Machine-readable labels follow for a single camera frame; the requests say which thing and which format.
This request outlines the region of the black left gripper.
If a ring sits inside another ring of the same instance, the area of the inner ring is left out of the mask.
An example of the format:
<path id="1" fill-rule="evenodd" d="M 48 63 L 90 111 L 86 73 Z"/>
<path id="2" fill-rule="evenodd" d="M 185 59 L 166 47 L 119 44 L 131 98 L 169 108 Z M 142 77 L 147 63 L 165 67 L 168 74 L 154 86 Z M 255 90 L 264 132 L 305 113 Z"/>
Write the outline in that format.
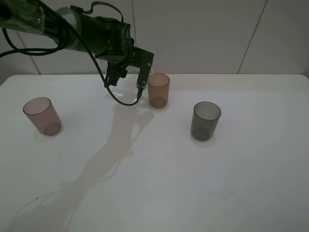
<path id="1" fill-rule="evenodd" d="M 82 39 L 92 54 L 108 62 L 105 87 L 117 86 L 120 78 L 127 75 L 124 61 L 130 53 L 134 40 L 130 35 L 131 25 L 108 17 L 82 15 Z"/>

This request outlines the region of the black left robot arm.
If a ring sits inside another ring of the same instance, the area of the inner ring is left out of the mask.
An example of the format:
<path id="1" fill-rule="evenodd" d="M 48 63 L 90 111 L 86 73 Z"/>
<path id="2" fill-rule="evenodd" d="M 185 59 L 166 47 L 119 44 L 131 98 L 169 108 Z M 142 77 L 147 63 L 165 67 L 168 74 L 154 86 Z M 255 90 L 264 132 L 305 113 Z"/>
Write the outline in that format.
<path id="1" fill-rule="evenodd" d="M 1 57 L 20 53 L 45 56 L 67 49 L 87 53 L 95 62 L 107 61 L 107 74 L 102 77 L 105 87 L 116 86 L 127 75 L 129 60 L 133 57 L 134 40 L 131 26 L 123 20 L 108 17 L 91 17 L 93 9 L 71 6 L 53 11 L 40 0 L 2 0 L 0 27 L 11 47 Z M 17 48 L 7 30 L 22 31 L 51 38 L 55 48 Z"/>

